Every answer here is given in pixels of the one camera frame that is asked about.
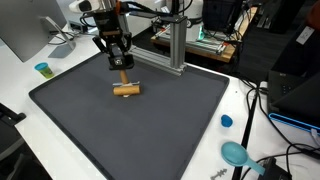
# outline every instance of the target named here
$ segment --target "black mat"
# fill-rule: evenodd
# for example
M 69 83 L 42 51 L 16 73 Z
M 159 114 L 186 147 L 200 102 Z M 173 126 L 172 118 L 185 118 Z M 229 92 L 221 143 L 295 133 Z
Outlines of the black mat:
M 142 94 L 117 97 L 119 72 L 108 70 L 106 58 L 93 56 L 30 97 L 108 179 L 180 179 L 229 79 L 192 67 L 178 77 L 136 63 L 127 73 L 141 81 Z

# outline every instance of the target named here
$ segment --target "wire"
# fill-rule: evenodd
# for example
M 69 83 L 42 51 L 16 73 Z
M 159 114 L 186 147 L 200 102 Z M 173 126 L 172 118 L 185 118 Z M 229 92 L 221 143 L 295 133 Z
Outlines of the wire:
M 186 1 L 183 1 L 183 3 L 182 3 L 182 9 L 185 9 L 185 3 Z
M 85 35 L 85 36 L 97 36 L 96 34 L 90 34 L 90 33 L 77 33 L 77 34 L 81 34 L 81 35 Z
M 81 16 L 80 19 L 79 19 L 80 22 L 81 22 L 81 24 L 83 24 L 83 25 L 85 25 L 85 26 L 88 26 L 88 27 L 97 27 L 97 26 L 95 26 L 95 25 L 89 24 L 89 23 L 86 21 L 85 18 L 89 18 L 89 17 L 91 17 L 91 16 L 87 15 L 87 13 L 83 13 L 82 16 Z
M 297 151 L 297 152 L 289 153 L 289 149 L 290 149 L 291 147 L 293 147 L 294 145 L 306 146 L 306 147 L 309 147 L 309 148 L 311 147 L 311 148 L 312 148 L 311 151 L 316 151 L 316 150 L 319 150 L 319 149 L 320 149 L 320 148 L 314 148 L 314 147 L 309 146 L 309 145 L 307 145 L 307 144 L 294 143 L 294 144 L 288 146 L 288 148 L 287 148 L 287 150 L 286 150 L 286 153 L 284 153 L 284 154 L 278 154 L 278 155 L 273 155 L 273 156 L 267 156 L 267 157 L 264 157 L 264 158 L 259 159 L 258 161 L 256 161 L 256 163 L 260 163 L 261 161 L 267 160 L 267 159 L 272 158 L 272 157 L 275 158 L 275 157 L 286 156 L 286 166 L 287 166 L 287 169 L 288 169 L 288 168 L 289 168 L 289 164 L 290 164 L 290 163 L 289 163 L 289 155 L 303 154 L 302 151 Z M 241 177 L 241 180 L 243 180 L 243 179 L 246 177 L 246 175 L 248 174 L 248 172 L 249 172 L 250 170 L 251 170 L 251 168 L 248 168 L 248 169 L 243 173 L 243 175 L 242 175 L 242 177 Z
M 214 34 L 211 34 L 211 32 L 208 31 L 208 30 L 206 30 L 206 29 L 203 29 L 203 32 L 204 32 L 206 35 L 209 35 L 210 37 L 215 38 L 215 39 L 218 40 L 218 41 L 223 41 L 223 42 L 226 42 L 226 43 L 231 44 L 234 48 L 235 48 L 234 45 L 237 45 L 237 44 L 241 43 L 241 42 L 239 42 L 238 40 L 226 40 L 226 39 L 222 39 L 222 38 L 220 38 L 220 37 L 215 36 L 216 32 L 214 32 Z
M 285 154 L 278 154 L 278 155 L 273 155 L 273 156 L 268 156 L 268 157 L 264 157 L 259 159 L 258 161 L 256 161 L 256 163 L 260 163 L 261 161 L 267 160 L 268 158 L 272 158 L 272 157 L 281 157 L 281 156 L 286 156 L 286 155 L 294 155 L 294 154 L 302 154 L 301 151 L 299 152 L 293 152 L 293 153 L 285 153 Z M 251 170 L 251 168 L 248 168 L 242 175 L 240 180 L 244 180 L 244 178 L 247 176 L 248 172 Z
M 256 90 L 256 88 L 250 89 L 250 90 L 247 92 L 247 95 L 246 95 L 246 101 L 247 101 L 247 106 L 248 106 L 248 110 L 249 110 L 249 111 L 250 111 L 249 94 L 250 94 L 253 90 Z
M 191 6 L 193 0 L 190 1 L 190 3 L 188 4 L 188 6 L 184 9 L 182 9 L 181 11 L 178 12 L 178 14 L 182 13 L 182 12 L 185 12 L 187 9 L 189 9 L 189 7 Z
M 249 86 L 250 88 L 255 88 L 250 82 L 240 79 L 241 82 L 243 82 L 245 85 Z
M 69 39 L 70 41 L 72 41 L 74 39 L 74 35 L 72 35 L 70 32 L 63 32 L 63 33 L 68 34 L 69 36 L 71 36 L 71 38 Z M 58 38 L 58 39 L 62 40 L 62 42 L 60 42 L 60 43 L 48 43 L 48 44 L 50 44 L 50 45 L 62 45 L 62 44 L 67 42 L 65 39 L 63 39 L 63 38 L 61 38 L 61 37 L 59 37 L 57 35 L 55 36 L 55 38 Z
M 246 13 L 247 13 L 247 17 L 248 17 L 248 20 L 249 20 L 249 22 L 250 22 L 250 20 L 251 20 L 251 9 L 250 9 L 250 13 L 248 13 L 248 11 L 246 11 Z
M 275 126 L 275 124 L 272 122 L 272 120 L 269 118 L 269 116 L 267 115 L 267 113 L 263 110 L 262 108 L 262 104 L 261 104 L 261 96 L 260 96 L 260 93 L 258 94 L 258 98 L 259 98 L 259 106 L 260 106 L 260 109 L 261 111 L 263 112 L 263 114 L 266 116 L 266 118 L 268 119 L 268 121 L 270 122 L 270 124 L 272 125 L 272 127 L 278 132 L 278 134 L 289 144 L 289 145 L 292 145 L 294 148 L 298 149 L 299 151 L 301 151 L 302 153 L 304 153 L 305 155 L 307 156 L 310 156 L 312 158 L 315 158 L 315 159 L 320 159 L 320 154 L 315 152 L 315 150 L 310 150 L 310 149 L 306 149 L 306 148 L 300 148 L 300 147 L 297 147 L 296 144 L 293 144 L 291 141 L 289 141 L 287 139 L 287 137 L 285 137 L 283 135 L 283 133 Z M 312 148 L 312 149 L 315 149 L 314 147 L 312 146 L 309 146 L 309 145 L 305 145 L 306 147 L 309 147 L 309 148 Z

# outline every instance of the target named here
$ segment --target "white table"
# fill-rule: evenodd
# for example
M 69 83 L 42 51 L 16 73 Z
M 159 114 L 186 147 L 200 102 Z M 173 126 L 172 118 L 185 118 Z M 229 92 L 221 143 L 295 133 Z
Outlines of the white table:
M 267 87 L 266 82 L 262 82 L 261 87 Z M 267 110 L 267 97 L 261 96 L 262 107 Z M 313 147 L 317 147 L 313 141 L 310 133 L 273 121 L 279 130 L 293 143 L 308 144 Z M 253 160 L 259 160 L 261 158 L 272 156 L 276 154 L 283 154 L 286 152 L 288 143 L 285 142 L 281 136 L 272 127 L 271 123 L 265 117 L 260 110 L 257 103 L 255 109 L 255 115 L 253 118 L 252 129 L 250 133 L 249 143 L 247 150 L 250 157 Z M 291 148 L 290 152 L 296 152 L 295 148 Z M 276 158 L 277 165 L 287 171 L 285 156 Z M 306 155 L 290 155 L 289 156 L 290 171 L 293 180 L 300 179 L 319 179 L 320 177 L 320 162 L 316 159 L 310 158 Z M 258 174 L 254 171 L 250 171 L 245 179 L 257 179 Z
M 26 63 L 22 63 L 8 47 L 0 47 L 0 102 L 17 113 L 24 112 L 27 115 L 16 128 L 53 179 L 105 179 L 28 96 L 30 90 L 46 81 L 34 70 L 37 63 L 47 62 L 56 75 L 61 74 L 99 52 L 91 38 L 76 38 L 76 49 L 64 59 L 47 58 L 55 46 L 46 46 Z M 182 177 L 183 180 L 209 180 L 210 176 L 224 168 L 228 171 L 223 179 L 231 179 L 233 175 L 234 168 L 221 158 L 220 148 L 226 141 L 240 143 L 242 140 L 248 118 L 245 101 L 248 88 L 238 79 L 229 78 L 230 84 Z M 223 114 L 233 118 L 234 123 L 230 128 L 221 126 L 220 117 Z

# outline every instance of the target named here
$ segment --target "blue cap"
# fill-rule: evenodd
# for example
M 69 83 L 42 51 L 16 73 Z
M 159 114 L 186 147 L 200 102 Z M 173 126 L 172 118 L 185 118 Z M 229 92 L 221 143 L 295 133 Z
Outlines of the blue cap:
M 228 115 L 221 116 L 221 124 L 223 127 L 230 127 L 232 125 L 233 121 Z
M 37 64 L 34 68 L 38 71 L 43 70 L 48 67 L 48 63 L 40 63 Z

